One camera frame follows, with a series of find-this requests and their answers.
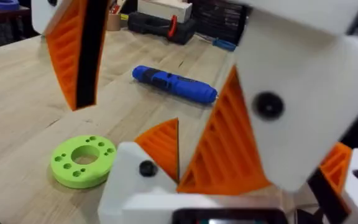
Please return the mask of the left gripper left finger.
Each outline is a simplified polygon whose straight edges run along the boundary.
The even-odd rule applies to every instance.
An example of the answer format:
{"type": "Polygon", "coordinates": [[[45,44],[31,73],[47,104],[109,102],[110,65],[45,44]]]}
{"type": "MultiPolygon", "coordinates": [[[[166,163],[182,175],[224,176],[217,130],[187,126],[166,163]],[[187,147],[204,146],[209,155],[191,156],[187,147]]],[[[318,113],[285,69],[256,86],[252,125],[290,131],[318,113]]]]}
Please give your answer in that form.
{"type": "Polygon", "coordinates": [[[176,118],[118,145],[99,202],[100,223],[171,223],[180,178],[176,118]]]}

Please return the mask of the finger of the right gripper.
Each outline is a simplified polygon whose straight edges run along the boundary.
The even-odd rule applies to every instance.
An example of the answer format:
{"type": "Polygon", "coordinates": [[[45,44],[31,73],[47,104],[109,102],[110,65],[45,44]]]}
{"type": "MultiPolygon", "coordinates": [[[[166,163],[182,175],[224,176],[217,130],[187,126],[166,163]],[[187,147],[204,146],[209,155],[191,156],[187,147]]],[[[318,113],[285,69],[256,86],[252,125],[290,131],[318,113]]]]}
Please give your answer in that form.
{"type": "Polygon", "coordinates": [[[34,30],[45,37],[71,110],[96,104],[109,0],[32,0],[34,30]]]}
{"type": "Polygon", "coordinates": [[[177,190],[296,192],[358,118],[358,0],[253,0],[177,190]]]}

